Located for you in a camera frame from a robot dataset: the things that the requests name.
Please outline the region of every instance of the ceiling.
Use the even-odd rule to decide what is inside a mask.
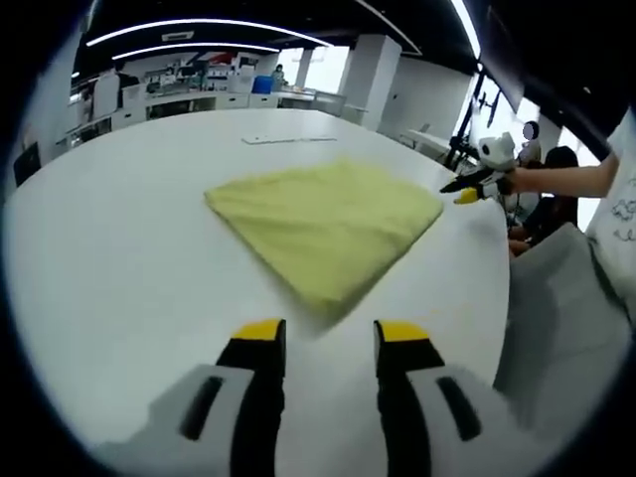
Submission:
[[[360,34],[386,34],[401,43],[405,54],[415,53],[412,44],[418,47],[421,56],[412,58],[468,74],[475,71],[470,44],[451,0],[366,0],[410,41],[362,3],[357,0],[293,4],[259,0],[102,0],[85,39],[153,21],[222,18],[277,26],[339,46],[354,46]],[[604,0],[599,4],[580,0],[533,0],[524,6],[518,0],[464,0],[464,4],[478,35],[483,34],[487,9],[493,6],[525,63],[527,97],[541,105],[552,120],[568,123],[574,116],[581,116],[590,119],[597,135],[611,132],[627,103],[628,84],[616,73],[617,69],[629,65],[624,51],[630,45],[629,17],[620,11],[626,8],[620,1]],[[79,80],[109,68],[114,55],[162,45],[162,34],[182,31],[195,32],[194,37],[184,43],[227,42],[277,49],[316,46],[287,34],[241,26],[161,27],[123,35],[91,48],[82,47],[77,60]]]

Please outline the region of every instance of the black ceiling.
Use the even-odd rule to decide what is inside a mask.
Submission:
[[[422,59],[465,73],[475,62],[450,0],[367,0],[422,51]],[[567,122],[560,111],[573,105],[602,134],[618,122],[628,84],[619,70],[634,68],[627,49],[636,44],[626,7],[619,0],[464,0],[478,34],[489,6],[497,11],[526,65],[527,96],[549,116]],[[251,21],[298,31],[334,45],[352,46],[363,33],[383,33],[412,46],[355,0],[264,2],[232,0],[102,0],[85,41],[122,28],[159,20],[223,18]],[[108,68],[113,55],[162,44],[161,35],[192,30],[189,42],[244,43],[273,48],[307,48],[312,42],[247,27],[203,25],[162,27],[124,35],[90,49],[80,48],[81,77]]]

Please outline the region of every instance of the yellow cloth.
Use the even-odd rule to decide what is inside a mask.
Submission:
[[[348,161],[237,180],[205,196],[296,292],[330,315],[348,311],[443,208],[420,187]]]

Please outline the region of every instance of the folded towel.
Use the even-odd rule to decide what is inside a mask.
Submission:
[[[420,187],[348,161],[232,181],[205,196],[305,301],[332,316],[353,306],[443,208]]]

